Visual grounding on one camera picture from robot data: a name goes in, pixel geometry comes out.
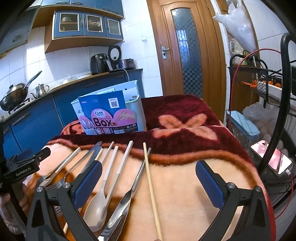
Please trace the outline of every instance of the teapot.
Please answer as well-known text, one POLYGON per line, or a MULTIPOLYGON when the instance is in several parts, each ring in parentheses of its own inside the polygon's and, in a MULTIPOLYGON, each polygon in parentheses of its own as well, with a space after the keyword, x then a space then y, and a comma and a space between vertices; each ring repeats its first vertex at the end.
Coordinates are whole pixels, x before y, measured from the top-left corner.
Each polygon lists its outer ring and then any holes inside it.
POLYGON ((31 95, 33 95, 33 97, 35 99, 38 99, 38 98, 40 98, 42 96, 45 96, 49 92, 49 86, 48 85, 44 86, 44 84, 39 84, 35 88, 35 90, 36 90, 36 95, 34 93, 31 93, 31 95))

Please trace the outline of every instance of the blue cabinet door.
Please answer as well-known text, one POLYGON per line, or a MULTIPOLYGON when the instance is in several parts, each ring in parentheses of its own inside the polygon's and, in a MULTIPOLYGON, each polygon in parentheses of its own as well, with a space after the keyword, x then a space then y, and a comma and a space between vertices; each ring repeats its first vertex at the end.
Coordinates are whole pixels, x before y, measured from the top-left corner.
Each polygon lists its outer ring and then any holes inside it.
POLYGON ((70 5, 94 8, 94 0, 70 0, 70 5))
POLYGON ((104 17, 107 38, 123 40, 122 28, 120 20, 116 18, 104 17))
POLYGON ((66 126, 73 120, 77 119, 77 115, 71 105, 71 102, 79 96, 86 95, 101 89, 100 80, 84 81, 82 84, 75 84, 67 87, 65 90, 54 94, 54 102, 61 118, 63 126, 66 126))
POLYGON ((54 38, 83 36, 81 12, 56 12, 54 21, 54 38))
POLYGON ((104 16, 92 13, 83 14, 84 36, 106 37, 104 16))
POLYGON ((121 0, 95 0, 95 8, 106 12, 115 13, 123 17, 123 7, 121 0))
POLYGON ((53 137, 61 134, 62 124, 51 97, 39 100, 10 122, 22 150, 36 153, 53 137))
POLYGON ((6 159, 16 154, 20 154, 22 152, 20 146, 17 143, 17 140, 15 139, 15 136, 11 130, 10 125, 5 125, 3 127, 3 137, 4 137, 3 149, 4 149, 4 156, 6 159))
POLYGON ((125 82, 125 78, 123 73, 118 73, 118 74, 112 74, 108 77, 104 77, 101 79, 101 87, 102 89, 113 86, 113 85, 118 85, 121 83, 125 82))
POLYGON ((49 5, 67 5, 70 3, 70 0, 43 0, 41 6, 49 5))

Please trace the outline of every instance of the metal spoon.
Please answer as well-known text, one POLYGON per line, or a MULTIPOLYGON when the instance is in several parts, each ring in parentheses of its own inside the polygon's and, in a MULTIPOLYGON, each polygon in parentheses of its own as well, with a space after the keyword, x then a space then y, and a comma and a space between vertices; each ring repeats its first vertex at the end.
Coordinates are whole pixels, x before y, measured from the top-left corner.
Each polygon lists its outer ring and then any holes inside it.
MULTIPOLYGON (((150 156, 151 148, 148 149, 147 155, 150 156)), ((99 241, 108 241, 111 236, 112 240, 117 240, 123 229, 124 222, 126 220, 128 210, 131 204, 131 199, 136 192, 139 180, 145 168, 145 160, 143 160, 138 175, 133 183, 132 188, 123 196, 120 203, 116 207, 114 213, 109 219, 106 227, 104 228, 101 235, 98 237, 99 241)))

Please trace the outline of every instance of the frying pan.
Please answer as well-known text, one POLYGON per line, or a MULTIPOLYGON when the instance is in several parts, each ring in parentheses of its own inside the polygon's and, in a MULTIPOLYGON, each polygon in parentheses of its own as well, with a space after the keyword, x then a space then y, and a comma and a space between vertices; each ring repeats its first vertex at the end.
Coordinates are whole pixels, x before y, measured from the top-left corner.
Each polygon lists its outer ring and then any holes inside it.
POLYGON ((28 95, 28 86, 31 82, 36 79, 42 71, 39 71, 34 77, 32 77, 28 83, 17 84, 15 86, 11 85, 9 91, 4 95, 3 99, 0 101, 0 107, 4 111, 11 111, 26 99, 28 95))

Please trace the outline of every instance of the phone screen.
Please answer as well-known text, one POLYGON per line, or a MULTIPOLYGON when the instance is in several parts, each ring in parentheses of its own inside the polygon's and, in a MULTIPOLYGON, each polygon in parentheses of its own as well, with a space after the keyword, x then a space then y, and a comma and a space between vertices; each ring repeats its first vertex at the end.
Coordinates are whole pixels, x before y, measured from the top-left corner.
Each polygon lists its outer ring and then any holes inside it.
MULTIPOLYGON (((261 140, 254 145, 251 146, 251 148, 261 157, 264 156, 266 149, 268 147, 268 142, 265 140, 261 140)), ((292 161, 279 149, 275 149, 274 154, 272 155, 269 166, 277 173, 282 174, 291 164, 292 161)))

